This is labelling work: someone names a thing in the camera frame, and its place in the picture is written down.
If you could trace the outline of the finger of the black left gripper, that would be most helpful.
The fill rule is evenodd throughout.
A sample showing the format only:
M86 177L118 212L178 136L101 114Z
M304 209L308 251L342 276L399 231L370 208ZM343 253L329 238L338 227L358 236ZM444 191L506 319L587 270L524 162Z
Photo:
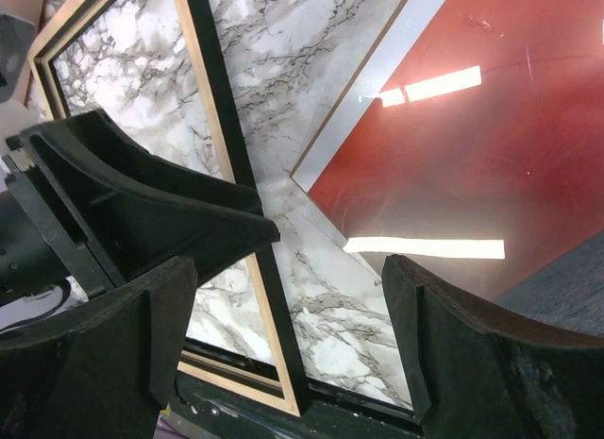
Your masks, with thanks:
M82 175L113 194L85 214L108 254L113 290L173 257L193 260L205 283L279 238L257 192L152 155L103 110L20 130L4 142L4 167Z

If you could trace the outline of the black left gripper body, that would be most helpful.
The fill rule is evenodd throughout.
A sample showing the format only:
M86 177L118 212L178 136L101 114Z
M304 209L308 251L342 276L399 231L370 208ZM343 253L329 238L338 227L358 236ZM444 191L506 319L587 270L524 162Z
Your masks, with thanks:
M40 295L58 286L71 291L72 277L91 298L113 290L113 264L96 255L100 241L85 214L113 197L106 187L82 175L75 187L36 167L12 167L1 193L1 305Z

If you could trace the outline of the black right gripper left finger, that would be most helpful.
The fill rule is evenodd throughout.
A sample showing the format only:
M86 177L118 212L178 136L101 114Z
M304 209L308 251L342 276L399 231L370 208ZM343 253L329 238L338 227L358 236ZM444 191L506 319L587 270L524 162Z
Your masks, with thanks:
M198 286L177 257L1 336L4 438L151 438L173 393Z

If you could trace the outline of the light wooden picture frame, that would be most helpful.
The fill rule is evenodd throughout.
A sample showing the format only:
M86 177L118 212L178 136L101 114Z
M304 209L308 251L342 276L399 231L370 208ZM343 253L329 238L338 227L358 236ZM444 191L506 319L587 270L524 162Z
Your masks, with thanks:
M52 117L64 118L69 114L51 66L53 59L113 1L66 0L33 42L29 63ZM229 182L255 187L210 1L175 0L175 4L221 174ZM225 351L198 342L185 345L178 369L239 396L300 416L310 404L310 390L274 252L266 247L246 257L245 264L277 378L271 380L244 368L241 356L230 361Z

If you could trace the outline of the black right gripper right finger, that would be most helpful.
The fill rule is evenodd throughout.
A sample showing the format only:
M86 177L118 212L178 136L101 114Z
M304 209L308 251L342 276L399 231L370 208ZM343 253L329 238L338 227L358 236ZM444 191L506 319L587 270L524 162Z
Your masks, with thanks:
M603 342L511 312L402 255L382 288L427 438L599 438Z

